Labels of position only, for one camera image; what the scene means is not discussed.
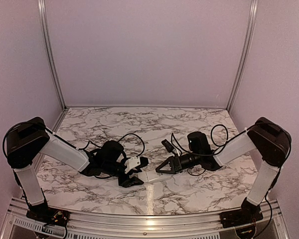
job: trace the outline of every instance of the black cable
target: black cable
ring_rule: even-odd
[[[124,158],[122,159],[121,163],[124,164],[129,158],[127,158],[126,153],[124,151],[122,151],[122,155]],[[106,176],[106,177],[98,177],[98,176],[94,176],[94,177],[97,179],[108,179],[108,178],[112,178],[114,176],[116,176],[116,173],[114,173],[113,175]]]
[[[2,151],[3,151],[3,154],[5,155],[6,158],[8,158],[8,155],[6,154],[6,151],[5,151],[5,147],[4,147],[4,143],[6,141],[6,138],[8,137],[8,135],[15,129],[17,128],[18,126],[22,125],[22,124],[31,124],[31,125],[36,125],[36,126],[39,126],[40,128],[48,131],[50,134],[54,135],[56,138],[58,138],[59,140],[61,140],[62,142],[66,143],[67,145],[69,145],[70,147],[72,148],[76,148],[74,145],[70,144],[68,141],[64,140],[63,138],[61,138],[60,136],[56,135],[56,134],[53,134],[53,132],[48,129],[46,126],[40,124],[40,123],[33,123],[33,122],[20,122],[20,123],[17,123],[15,124],[14,126],[12,126],[4,135],[3,137],[3,141],[2,141]]]
[[[63,239],[66,239],[66,237],[68,236],[68,228],[66,226],[64,228],[65,228],[65,236]]]
[[[180,149],[182,149],[182,150],[183,150],[184,152],[186,152],[186,153],[190,153],[190,154],[197,155],[197,156],[215,156],[215,155],[217,155],[217,154],[220,154],[220,153],[224,150],[224,148],[225,148],[225,146],[224,146],[224,147],[221,148],[221,150],[220,150],[219,152],[217,152],[217,153],[213,153],[213,154],[199,154],[199,153],[193,153],[193,152],[190,152],[190,151],[184,149],[184,148],[179,144],[179,142],[178,142],[177,139],[175,138],[174,133],[171,133],[171,136],[174,138],[175,142],[177,143],[177,145],[179,146]]]
[[[98,148],[102,148],[101,146],[98,146],[96,143],[94,143],[93,141],[88,141],[88,143],[83,147],[83,148],[79,148],[79,150],[84,150],[84,149],[86,149],[90,144],[92,144],[92,145],[94,145],[94,146],[96,146],[96,147],[98,147]]]
[[[215,141],[214,141],[214,138],[213,138],[213,131],[214,131],[214,129],[215,129],[216,127],[218,127],[218,126],[223,127],[223,128],[225,129],[225,131],[226,131],[226,141],[225,141],[225,143],[223,143],[223,144],[221,144],[221,145],[216,144]],[[217,147],[225,146],[226,143],[227,143],[227,140],[228,140],[228,138],[229,138],[229,134],[228,134],[228,129],[227,129],[227,127],[226,127],[225,125],[221,124],[221,123],[215,125],[215,126],[211,129],[211,131],[210,131],[210,138],[211,138],[211,141],[213,142],[213,144],[216,145]]]
[[[173,143],[173,137],[172,137],[173,134],[170,135],[170,143],[171,145],[173,145],[174,148],[176,148],[178,150],[178,152],[180,153],[180,155],[183,154],[183,152]]]
[[[252,127],[257,126],[257,125],[261,125],[261,124],[275,125],[275,126],[277,126],[278,128],[280,128],[280,129],[286,134],[287,139],[288,139],[288,141],[289,141],[289,146],[290,146],[290,147],[289,147],[289,151],[288,151],[288,153],[287,153],[287,155],[286,155],[286,160],[287,160],[288,157],[290,156],[290,153],[291,153],[291,139],[290,139],[290,134],[289,134],[287,131],[285,131],[283,128],[281,128],[279,125],[277,125],[277,124],[275,124],[275,123],[272,123],[272,122],[259,122],[259,123],[255,123],[255,124],[253,124],[252,126],[250,126],[249,128],[247,128],[246,130],[244,130],[244,131],[240,132],[239,134],[235,135],[234,137],[232,137],[230,140],[227,140],[226,143],[222,146],[222,148],[220,149],[220,147],[219,147],[218,149],[220,149],[220,150],[219,150],[217,153],[213,153],[213,154],[198,154],[198,153],[190,152],[190,151],[184,149],[184,148],[179,144],[179,142],[178,142],[177,139],[175,138],[174,133],[171,134],[171,137],[174,138],[174,140],[175,140],[175,142],[177,143],[177,145],[179,146],[179,148],[181,148],[181,149],[182,149],[184,152],[186,152],[186,153],[191,153],[191,154],[193,154],[193,155],[197,155],[197,156],[215,156],[215,155],[221,153],[221,152],[224,150],[224,148],[226,147],[226,145],[227,145],[230,141],[232,141],[232,140],[234,140],[235,138],[237,138],[238,136],[240,136],[240,135],[246,133],[246,132],[247,132],[248,130],[250,130]]]
[[[267,227],[270,225],[270,222],[271,222],[271,220],[273,218],[273,208],[272,208],[270,202],[267,200],[267,195],[268,195],[268,192],[265,195],[265,201],[268,203],[268,206],[270,207],[270,218],[269,218],[269,221],[268,221],[267,225],[256,236],[253,237],[254,239],[256,239],[257,237],[259,237],[260,234],[263,233],[267,229]]]
[[[191,176],[200,176],[200,175],[204,174],[204,172],[206,172],[206,169],[205,169],[205,170],[204,170],[202,173],[200,173],[200,174],[192,174],[192,173],[190,173],[188,170],[189,170],[189,168],[187,169],[187,172],[188,172],[188,174],[191,175]]]
[[[106,176],[106,177],[98,177],[98,176],[95,176],[97,179],[107,179],[107,178],[112,178],[112,177],[114,177],[115,176],[115,174],[113,174],[113,175],[109,175],[109,176]]]
[[[135,137],[137,137],[137,138],[142,142],[143,150],[141,151],[141,153],[139,153],[139,154],[137,155],[137,157],[141,156],[141,155],[144,153],[144,151],[145,151],[145,143],[144,143],[144,141],[142,140],[142,138],[139,137],[137,134],[135,134],[135,133],[127,133],[127,134],[125,134],[123,137],[121,137],[117,142],[120,142],[123,138],[125,138],[125,137],[128,136],[128,135],[134,135]]]

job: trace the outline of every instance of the metal frame edge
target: metal frame edge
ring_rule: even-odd
[[[170,106],[170,105],[72,105],[67,106],[70,108],[115,108],[115,107],[124,107],[124,108],[192,108],[192,109],[208,109],[208,110],[226,110],[224,107],[204,107],[204,106]]]
[[[67,111],[68,110],[62,110],[62,112],[59,115],[58,119],[54,123],[54,126],[52,127],[52,131],[56,132],[59,129],[59,127],[60,127]],[[37,158],[37,160],[34,161],[33,166],[34,166],[34,170],[35,170],[36,173],[39,171],[39,168],[40,168],[41,163],[43,162],[43,160],[44,160],[44,155],[40,154],[40,156]]]
[[[280,207],[278,199],[276,199],[276,201],[277,201],[277,204],[281,211],[281,207]],[[281,211],[281,214],[282,214],[282,217],[274,218],[274,223],[275,223],[275,228],[276,228],[276,231],[278,234],[278,238],[279,239],[290,239],[288,229],[287,229],[287,224],[285,222],[284,214],[282,211]]]
[[[273,219],[280,217],[282,214],[277,200],[272,200],[270,203],[274,212]],[[261,203],[261,209],[264,219],[257,223],[266,222],[270,217],[270,207],[266,202]],[[146,237],[149,238],[192,238],[198,234],[232,230],[233,228],[224,229],[220,223],[219,213],[228,210],[231,209],[187,215],[160,216],[115,215],[69,210],[71,216],[68,230],[69,232],[89,233],[103,237],[120,235],[124,238],[143,238],[144,235],[147,235]],[[8,214],[26,219],[26,212],[27,205],[25,201],[12,198]]]
[[[247,25],[247,31],[246,31],[246,37],[245,37],[245,42],[244,42],[244,46],[243,46],[243,51],[242,51],[239,66],[238,66],[238,69],[237,69],[235,81],[234,81],[234,84],[233,84],[233,87],[232,87],[232,90],[231,90],[231,93],[230,93],[230,97],[228,99],[227,107],[226,107],[226,110],[229,113],[230,113],[230,111],[231,111],[231,109],[234,105],[234,102],[235,102],[235,99],[236,99],[236,96],[237,96],[237,93],[238,93],[238,89],[239,89],[240,83],[242,81],[242,76],[243,76],[244,69],[245,69],[245,66],[246,66],[248,53],[250,51],[251,42],[252,42],[252,39],[253,39],[255,24],[256,24],[258,2],[259,2],[259,0],[252,0],[251,1],[249,18],[248,18],[248,25]]]
[[[62,107],[62,109],[65,110],[65,109],[67,109],[67,106],[65,105],[64,97],[63,97],[63,94],[61,91],[59,77],[58,77],[58,74],[56,71],[54,58],[53,58],[53,54],[52,54],[52,47],[51,47],[48,22],[47,22],[47,17],[46,17],[46,10],[45,10],[45,0],[38,0],[38,8],[39,8],[43,40],[44,40],[45,50],[47,53],[50,71],[52,74],[53,84],[55,87],[55,91],[56,91],[56,95],[58,97],[59,104]]]

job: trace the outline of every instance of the gray marble veining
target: gray marble veining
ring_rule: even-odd
[[[83,147],[90,139],[102,145],[106,140],[118,140],[128,132],[137,133],[146,143],[143,156],[153,170],[170,156],[161,141],[175,133],[179,142],[188,148],[186,136],[202,131],[210,140],[215,124],[228,127],[229,137],[237,130],[225,110],[180,108],[72,108],[61,124],[58,135]],[[224,130],[216,130],[214,139],[224,142]],[[135,137],[122,140],[128,156],[142,150]],[[192,173],[200,173],[196,166]],[[191,176],[187,172],[154,184],[122,188],[117,178],[96,179],[79,174],[71,167],[45,157],[38,172],[39,183],[49,205],[86,212],[171,215],[229,209],[241,205],[256,178],[252,159],[244,155],[216,172]]]

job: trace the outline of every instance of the metal rail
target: metal rail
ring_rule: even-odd
[[[53,84],[56,90],[56,94],[59,100],[59,104],[62,107],[62,110],[66,110],[66,105],[64,101],[64,97],[61,91],[60,81],[59,77],[56,71],[56,67],[54,64],[54,58],[52,54],[52,47],[51,47],[51,41],[49,36],[49,29],[48,29],[48,22],[46,18],[46,11],[45,11],[45,0],[38,0],[38,6],[39,6],[39,15],[40,15],[40,22],[43,32],[43,38],[44,38],[44,44],[45,44],[45,50],[48,57],[49,67],[52,73],[52,79]]]
[[[252,0],[251,5],[250,5],[250,12],[249,12],[249,19],[248,19],[248,26],[247,26],[247,32],[246,32],[246,37],[245,37],[245,43],[242,51],[242,55],[240,58],[238,70],[236,73],[235,81],[233,88],[231,90],[231,94],[227,103],[226,110],[230,113],[233,105],[235,98],[238,93],[238,89],[240,86],[240,83],[242,81],[244,69],[246,66],[246,61],[247,61],[247,56],[250,50],[251,42],[253,39],[254,35],[254,30],[255,30],[255,24],[256,24],[256,15],[257,15],[257,9],[258,9],[258,0]]]
[[[271,201],[271,205],[273,218],[281,217],[277,201]],[[267,221],[270,217],[270,208],[266,202],[261,204],[261,209],[264,219],[257,223]],[[223,211],[168,216],[113,215],[69,211],[67,227],[69,234],[98,235],[100,238],[194,238],[234,229],[222,227],[219,214]],[[8,208],[6,225],[2,227],[1,239],[9,238],[7,237],[10,235],[9,228],[5,228],[9,224],[13,224],[15,218],[27,220],[29,223],[34,222],[25,217],[26,212],[25,201],[13,198]]]

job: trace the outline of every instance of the white wall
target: white wall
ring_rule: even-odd
[[[17,186],[2,153],[5,132],[35,116],[53,126],[58,104],[40,28],[37,1],[0,0],[0,228]]]
[[[270,197],[278,198],[291,239],[299,239],[299,0],[260,0],[231,115],[239,130],[265,116],[290,132],[293,150]]]
[[[47,0],[67,105],[225,108],[250,0]]]

